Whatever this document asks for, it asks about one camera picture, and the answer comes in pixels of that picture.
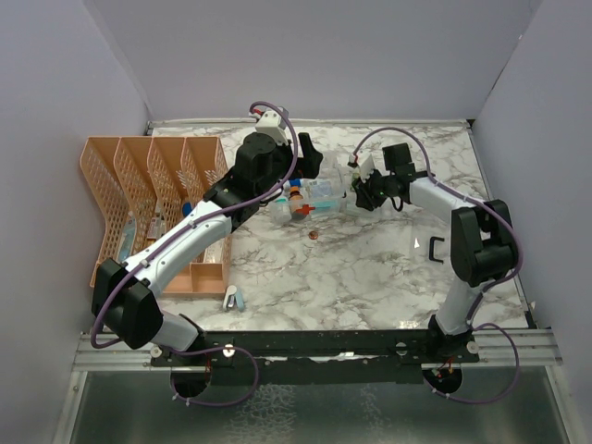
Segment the small items pack teal header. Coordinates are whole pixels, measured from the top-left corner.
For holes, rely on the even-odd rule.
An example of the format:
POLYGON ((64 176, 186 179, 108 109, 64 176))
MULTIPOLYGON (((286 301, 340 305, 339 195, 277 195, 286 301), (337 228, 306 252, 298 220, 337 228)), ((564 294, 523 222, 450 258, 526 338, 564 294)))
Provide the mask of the small items pack teal header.
POLYGON ((327 179, 309 180, 306 190, 310 199, 323 199, 333 194, 332 182, 327 179))

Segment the clear plastic tray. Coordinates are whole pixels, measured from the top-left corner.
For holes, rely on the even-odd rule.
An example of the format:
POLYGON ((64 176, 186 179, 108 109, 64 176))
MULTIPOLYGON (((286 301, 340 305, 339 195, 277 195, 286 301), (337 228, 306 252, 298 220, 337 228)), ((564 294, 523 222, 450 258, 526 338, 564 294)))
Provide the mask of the clear plastic tray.
POLYGON ((356 194, 353 188, 349 188, 346 192, 343 214, 357 225, 392 225, 403 229, 410 228, 414 223, 413 212, 406 208, 400 197, 387 197, 385 202, 373 211, 358 207, 355 203, 356 194))

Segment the clear plastic medicine box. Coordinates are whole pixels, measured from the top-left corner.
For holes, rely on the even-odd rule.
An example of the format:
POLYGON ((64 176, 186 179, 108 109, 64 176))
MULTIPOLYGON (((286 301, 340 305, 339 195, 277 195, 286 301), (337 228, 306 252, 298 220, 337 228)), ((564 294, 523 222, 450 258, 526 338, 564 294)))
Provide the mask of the clear plastic medicine box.
POLYGON ((315 179, 287 181, 282 193, 266 208, 275 224, 286 225, 344 213, 346 198, 342 168, 334 156, 328 156, 322 161, 315 179))

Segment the brown bottle orange cap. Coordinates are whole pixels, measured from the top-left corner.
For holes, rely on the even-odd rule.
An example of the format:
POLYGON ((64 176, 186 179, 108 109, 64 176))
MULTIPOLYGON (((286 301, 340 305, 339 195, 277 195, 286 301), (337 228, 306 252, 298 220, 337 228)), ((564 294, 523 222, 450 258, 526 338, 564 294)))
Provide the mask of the brown bottle orange cap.
POLYGON ((303 196, 300 192, 300 188, 298 186, 291 186, 289 196, 289 207, 291 218, 293 220, 302 220, 306 218, 306 215, 302 212, 302 200, 303 196))

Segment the cotton swab pack teal header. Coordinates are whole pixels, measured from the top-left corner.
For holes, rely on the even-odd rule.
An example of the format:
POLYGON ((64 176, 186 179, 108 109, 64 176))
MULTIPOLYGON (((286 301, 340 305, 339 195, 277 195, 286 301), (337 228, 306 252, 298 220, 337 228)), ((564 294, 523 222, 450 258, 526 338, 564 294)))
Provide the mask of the cotton swab pack teal header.
POLYGON ((314 212, 317 213, 328 213, 338 212, 341 207, 340 200, 311 200, 310 206, 314 212))

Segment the white disinfectant bottle green label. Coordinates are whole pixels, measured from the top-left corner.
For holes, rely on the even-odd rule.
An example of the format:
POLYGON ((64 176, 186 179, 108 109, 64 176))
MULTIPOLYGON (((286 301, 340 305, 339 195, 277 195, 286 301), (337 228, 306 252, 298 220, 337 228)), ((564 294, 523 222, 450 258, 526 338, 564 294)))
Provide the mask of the white disinfectant bottle green label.
POLYGON ((285 198, 278 198, 277 200, 273 201, 272 204, 272 216, 279 224, 283 224, 291 220, 290 208, 285 198))

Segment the white gauze pouch blue print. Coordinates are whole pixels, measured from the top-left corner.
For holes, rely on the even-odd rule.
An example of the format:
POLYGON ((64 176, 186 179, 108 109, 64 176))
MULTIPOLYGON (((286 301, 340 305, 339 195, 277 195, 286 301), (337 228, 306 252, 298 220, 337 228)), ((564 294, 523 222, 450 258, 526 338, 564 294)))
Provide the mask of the white gauze pouch blue print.
POLYGON ((217 240, 203 253, 204 264, 226 264, 230 259, 231 237, 226 236, 224 239, 217 240))

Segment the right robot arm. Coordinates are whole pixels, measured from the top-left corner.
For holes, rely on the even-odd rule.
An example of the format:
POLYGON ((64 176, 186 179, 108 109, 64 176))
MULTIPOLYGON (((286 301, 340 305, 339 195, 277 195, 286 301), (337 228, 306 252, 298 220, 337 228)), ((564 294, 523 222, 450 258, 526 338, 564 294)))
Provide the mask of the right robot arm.
POLYGON ((420 207, 450 227, 450 264, 455 278, 445 302, 428 325, 426 354, 445 362, 459 348, 458 338, 472 330, 475 313, 485 291, 505 278, 519 262, 519 251, 511 234, 506 203, 483 202, 462 197, 425 170, 418 170, 407 143, 382 149, 387 175, 375 167, 370 154, 350 156, 348 166, 355 169, 351 186, 355 205, 374 211, 385 201, 398 199, 399 212, 406 204, 420 207))

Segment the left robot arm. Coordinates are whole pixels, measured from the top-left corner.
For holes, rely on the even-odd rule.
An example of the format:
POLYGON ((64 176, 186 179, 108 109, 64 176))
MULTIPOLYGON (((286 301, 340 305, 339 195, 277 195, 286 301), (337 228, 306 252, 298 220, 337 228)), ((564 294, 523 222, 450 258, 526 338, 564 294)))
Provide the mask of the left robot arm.
POLYGON ((186 317, 162 311, 157 303, 172 279, 209 246, 234 232, 282 187, 286 179, 314 179, 323 156, 301 132, 296 156, 263 133, 246 136, 234 166, 215 182, 175 227, 156 243, 118 263, 98 267, 92 295, 95 323, 91 335, 108 327, 131 349, 153 343, 171 349, 186 365, 204 354, 202 330, 186 317))

